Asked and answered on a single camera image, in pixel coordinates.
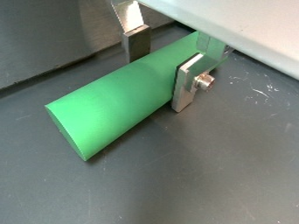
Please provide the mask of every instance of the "gray floor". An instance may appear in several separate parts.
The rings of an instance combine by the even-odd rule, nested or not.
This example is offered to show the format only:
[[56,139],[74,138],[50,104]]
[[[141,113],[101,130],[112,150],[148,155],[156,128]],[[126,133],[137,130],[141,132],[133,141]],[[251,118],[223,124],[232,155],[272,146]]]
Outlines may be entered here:
[[82,162],[42,105],[124,64],[117,45],[0,92],[0,223],[297,224],[297,81],[232,53],[180,114],[164,105]]

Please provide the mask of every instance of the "green cylinder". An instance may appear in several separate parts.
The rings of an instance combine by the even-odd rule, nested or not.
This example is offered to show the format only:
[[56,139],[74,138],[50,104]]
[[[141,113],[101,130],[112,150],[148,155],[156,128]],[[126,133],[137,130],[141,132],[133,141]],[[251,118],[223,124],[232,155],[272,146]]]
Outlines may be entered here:
[[194,32],[45,105],[84,161],[172,99],[174,69],[197,52],[196,39]]

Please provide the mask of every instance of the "white panel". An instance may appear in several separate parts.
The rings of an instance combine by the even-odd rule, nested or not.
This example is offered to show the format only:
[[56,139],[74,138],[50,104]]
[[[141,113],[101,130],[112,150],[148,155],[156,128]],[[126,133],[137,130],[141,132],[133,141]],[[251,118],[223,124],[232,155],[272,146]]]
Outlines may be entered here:
[[137,0],[299,79],[297,0]]

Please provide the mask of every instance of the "scratch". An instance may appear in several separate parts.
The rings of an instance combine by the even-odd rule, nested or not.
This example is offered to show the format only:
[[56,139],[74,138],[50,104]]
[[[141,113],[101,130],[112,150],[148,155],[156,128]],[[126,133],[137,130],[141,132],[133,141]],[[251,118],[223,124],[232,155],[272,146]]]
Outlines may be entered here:
[[14,120],[16,120],[16,121],[20,121],[20,120],[22,120],[24,118],[30,117],[30,116],[32,116],[32,115],[20,116],[20,117],[14,118]]
[[243,203],[243,201],[239,199],[239,197],[235,195],[233,191],[231,189],[228,189],[231,196],[237,200],[237,203],[241,205],[241,207],[245,209],[247,215],[251,218],[252,221],[256,220],[256,217],[253,216],[253,214],[249,212],[248,207],[245,206],[245,204]]
[[173,152],[168,152],[168,153],[165,153],[162,156],[160,156],[158,158],[156,158],[154,160],[152,160],[149,163],[146,163],[146,164],[144,165],[144,167],[148,166],[148,165],[150,165],[150,164],[153,164],[154,162],[157,162],[157,161],[161,160],[162,158],[168,157],[170,154],[173,154]]
[[32,220],[29,219],[28,213],[24,211],[24,204],[21,203],[17,194],[16,194],[16,199],[17,199],[18,206],[20,206],[21,209],[22,209],[22,215],[24,215],[25,219],[26,219],[30,223],[33,223]]
[[88,189],[88,218],[90,215],[90,194],[89,194],[89,189]]
[[268,98],[268,95],[267,95],[264,92],[261,92],[261,91],[259,91],[259,90],[256,90],[256,89],[252,88],[252,84],[251,84],[251,82],[248,83],[248,85],[249,85],[251,89],[252,89],[255,92],[260,93],[265,98]]
[[288,164],[291,164],[291,163],[295,161],[295,158],[296,158],[296,155],[292,156],[292,158],[291,158]]

